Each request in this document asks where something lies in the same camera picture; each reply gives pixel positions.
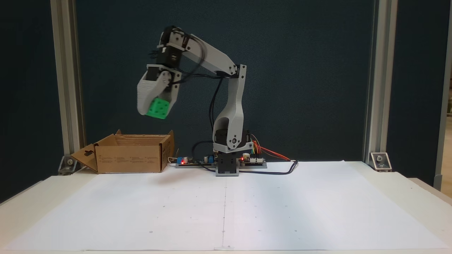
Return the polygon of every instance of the gray 3d-printed arm link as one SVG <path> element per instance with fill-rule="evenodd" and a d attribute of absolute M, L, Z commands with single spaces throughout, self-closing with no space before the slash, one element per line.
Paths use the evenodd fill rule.
<path fill-rule="evenodd" d="M 235 76 L 234 78 L 229 78 L 228 84 L 228 101 L 226 106 L 221 111 L 221 113 L 216 118 L 213 125 L 213 149 L 230 153 L 235 151 L 243 151 L 248 150 L 252 146 L 252 142 L 247 142 L 245 146 L 238 147 L 242 139 L 243 132 L 243 109 L 242 109 L 242 96 L 243 89 L 245 86 L 246 79 L 246 66 L 240 65 L 236 66 L 234 62 L 223 52 L 218 49 L 212 47 L 210 44 L 201 40 L 200 38 L 191 34 L 190 36 L 196 38 L 197 41 L 193 39 L 189 39 L 185 46 L 183 46 L 184 35 L 180 33 L 171 33 L 169 37 L 169 42 L 166 45 L 159 43 L 157 48 L 172 46 L 178 48 L 183 51 L 183 55 L 189 58 L 194 62 L 199 62 L 202 57 L 202 49 L 201 45 L 204 45 L 204 61 L 201 64 L 202 67 L 208 69 L 213 73 L 225 72 L 229 75 Z M 150 81 L 145 80 L 146 73 L 138 84 L 138 111 L 140 114 L 146 114 L 152 100 L 155 97 L 161 98 L 161 93 L 165 90 L 167 83 L 164 82 L 164 78 L 162 78 L 164 71 L 160 73 L 159 78 L 156 82 L 160 85 L 150 85 Z M 170 108 L 176 101 L 177 93 L 174 96 L 171 96 L 170 100 Z M 222 145 L 216 143 L 215 133 L 217 130 L 227 129 L 227 145 Z"/>

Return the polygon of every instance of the aluminum frame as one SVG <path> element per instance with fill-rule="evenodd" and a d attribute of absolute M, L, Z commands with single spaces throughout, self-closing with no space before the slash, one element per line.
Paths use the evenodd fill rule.
<path fill-rule="evenodd" d="M 86 145 L 75 0 L 50 0 L 64 155 Z"/>
<path fill-rule="evenodd" d="M 371 152 L 386 152 L 391 99 L 398 0 L 376 1 L 374 38 L 369 70 L 369 91 L 363 161 L 370 165 Z"/>
<path fill-rule="evenodd" d="M 449 31 L 447 34 L 446 63 L 444 65 L 443 101 L 441 105 L 441 117 L 439 120 L 438 151 L 436 154 L 435 178 L 433 179 L 433 187 L 438 191 L 441 191 L 441 182 L 443 179 L 443 175 L 441 175 L 441 167 L 443 166 L 444 138 L 446 135 L 447 103 L 449 99 L 451 71 L 452 71 L 452 0 L 449 7 Z"/>

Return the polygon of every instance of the green cube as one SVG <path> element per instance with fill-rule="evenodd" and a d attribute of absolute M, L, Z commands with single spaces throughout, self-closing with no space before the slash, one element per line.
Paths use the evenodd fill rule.
<path fill-rule="evenodd" d="M 160 99 L 160 98 L 155 98 L 152 103 L 151 106 L 149 107 L 148 112 L 146 113 L 146 115 L 153 117 L 153 118 L 160 118 L 160 119 L 165 119 L 166 116 L 168 115 L 168 107 L 170 103 Z"/>

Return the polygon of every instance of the white table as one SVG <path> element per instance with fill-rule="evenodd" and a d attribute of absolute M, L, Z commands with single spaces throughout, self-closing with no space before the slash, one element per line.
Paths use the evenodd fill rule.
<path fill-rule="evenodd" d="M 452 200 L 417 179 L 407 179 L 399 173 L 378 173 L 362 162 L 347 162 L 364 176 L 373 186 L 382 191 L 407 213 L 416 218 L 444 243 L 452 246 Z M 45 251 L 2 250 L 11 240 L 21 235 L 44 215 L 63 202 L 94 176 L 90 170 L 82 170 L 71 176 L 52 176 L 33 186 L 0 206 L 0 253 L 46 253 Z M 88 251 L 89 253 L 126 253 L 123 251 Z M 140 253 L 173 253 L 174 251 L 140 251 Z M 266 251 L 266 253 L 304 254 L 445 254 L 452 249 L 414 250 L 355 250 L 355 251 Z M 184 251 L 184 254 L 195 253 Z"/>

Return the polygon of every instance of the open cardboard box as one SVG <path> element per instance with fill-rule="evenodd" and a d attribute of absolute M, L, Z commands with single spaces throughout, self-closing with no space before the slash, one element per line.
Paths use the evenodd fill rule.
<path fill-rule="evenodd" d="M 159 173 L 173 153 L 173 131 L 167 135 L 123 135 L 118 130 L 71 156 L 98 174 Z"/>

